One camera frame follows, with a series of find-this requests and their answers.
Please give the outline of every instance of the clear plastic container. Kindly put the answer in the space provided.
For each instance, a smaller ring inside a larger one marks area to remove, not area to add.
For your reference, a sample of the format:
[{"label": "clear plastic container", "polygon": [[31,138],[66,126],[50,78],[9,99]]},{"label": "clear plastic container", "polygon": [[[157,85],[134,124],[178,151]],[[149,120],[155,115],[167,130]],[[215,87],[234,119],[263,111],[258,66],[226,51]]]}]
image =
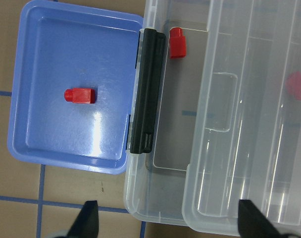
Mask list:
[{"label": "clear plastic container", "polygon": [[[154,0],[146,4],[143,28],[154,28],[169,36],[172,27],[182,27],[187,37],[187,56],[171,60],[166,47],[153,150],[150,154],[128,156],[124,201],[128,211],[140,220],[186,225],[181,208],[204,64],[208,12],[209,3],[205,1]],[[137,59],[131,123],[140,55]]]},{"label": "clear plastic container", "polygon": [[[301,0],[211,4],[184,219],[197,231],[237,235],[238,200],[247,198],[301,233],[301,100],[286,86],[301,74]],[[220,73],[230,77],[221,82]],[[225,82],[231,103],[215,91]],[[227,130],[210,126],[213,98],[228,105]]]},{"label": "clear plastic container", "polygon": [[238,235],[251,199],[301,233],[301,89],[287,86],[301,75],[301,0],[149,0],[145,13],[144,28],[183,28],[189,53],[164,59],[153,151],[129,155],[129,212]]}]

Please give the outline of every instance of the brown tile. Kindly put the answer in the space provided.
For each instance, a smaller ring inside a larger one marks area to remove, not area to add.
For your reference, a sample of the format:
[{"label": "brown tile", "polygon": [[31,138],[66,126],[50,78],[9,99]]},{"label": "brown tile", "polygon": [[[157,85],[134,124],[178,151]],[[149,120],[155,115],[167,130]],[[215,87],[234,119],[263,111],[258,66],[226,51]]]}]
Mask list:
[{"label": "brown tile", "polygon": [[98,200],[99,206],[124,208],[125,174],[107,175],[59,167],[46,167],[44,200],[83,204]]},{"label": "brown tile", "polygon": [[166,224],[147,223],[145,238],[237,238],[216,234],[200,233],[189,227],[173,226]]},{"label": "brown tile", "polygon": [[40,165],[13,158],[7,150],[10,97],[0,96],[0,195],[38,198]]},{"label": "brown tile", "polygon": [[113,11],[121,11],[137,14],[140,16],[144,15],[145,1],[146,0],[61,0],[63,2],[91,6],[101,9],[108,9]]},{"label": "brown tile", "polygon": [[12,91],[19,16],[29,0],[0,0],[0,90]]},{"label": "brown tile", "polygon": [[36,237],[37,205],[0,201],[0,237]]},{"label": "brown tile", "polygon": [[[80,209],[44,206],[42,237],[68,230]],[[99,211],[99,238],[139,238],[141,222],[130,214]]]},{"label": "brown tile", "polygon": [[79,212],[76,208],[43,206],[42,237],[69,230]]}]

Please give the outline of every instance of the red block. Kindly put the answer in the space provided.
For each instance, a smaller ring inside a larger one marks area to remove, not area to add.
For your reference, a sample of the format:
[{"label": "red block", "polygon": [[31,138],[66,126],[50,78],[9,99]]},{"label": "red block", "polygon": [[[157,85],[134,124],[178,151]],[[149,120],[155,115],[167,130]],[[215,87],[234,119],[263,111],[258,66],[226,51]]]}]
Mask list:
[{"label": "red block", "polygon": [[87,103],[96,102],[96,92],[91,88],[73,88],[65,91],[65,100],[72,103]]},{"label": "red block", "polygon": [[180,27],[174,27],[169,32],[170,58],[183,58],[187,54],[186,37]]},{"label": "red block", "polygon": [[285,85],[288,94],[301,101],[301,73],[299,71],[292,73]]}]

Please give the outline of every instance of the black latch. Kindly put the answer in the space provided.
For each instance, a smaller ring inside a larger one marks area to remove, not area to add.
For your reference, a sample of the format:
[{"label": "black latch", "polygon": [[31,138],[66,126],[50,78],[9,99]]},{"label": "black latch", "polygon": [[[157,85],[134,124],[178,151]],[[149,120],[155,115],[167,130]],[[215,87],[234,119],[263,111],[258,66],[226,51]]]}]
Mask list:
[{"label": "black latch", "polygon": [[139,84],[132,126],[130,152],[152,150],[158,91],[166,36],[156,30],[144,30]]}]

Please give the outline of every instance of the blue plastic lid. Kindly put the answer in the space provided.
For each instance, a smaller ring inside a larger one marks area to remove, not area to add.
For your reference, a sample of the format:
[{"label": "blue plastic lid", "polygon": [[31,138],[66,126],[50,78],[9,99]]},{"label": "blue plastic lid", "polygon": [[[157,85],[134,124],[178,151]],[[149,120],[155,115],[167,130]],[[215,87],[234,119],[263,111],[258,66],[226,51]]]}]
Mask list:
[{"label": "blue plastic lid", "polygon": [[[8,148],[22,161],[119,174],[143,19],[45,0],[21,12]],[[64,99],[92,88],[95,104]]]}]

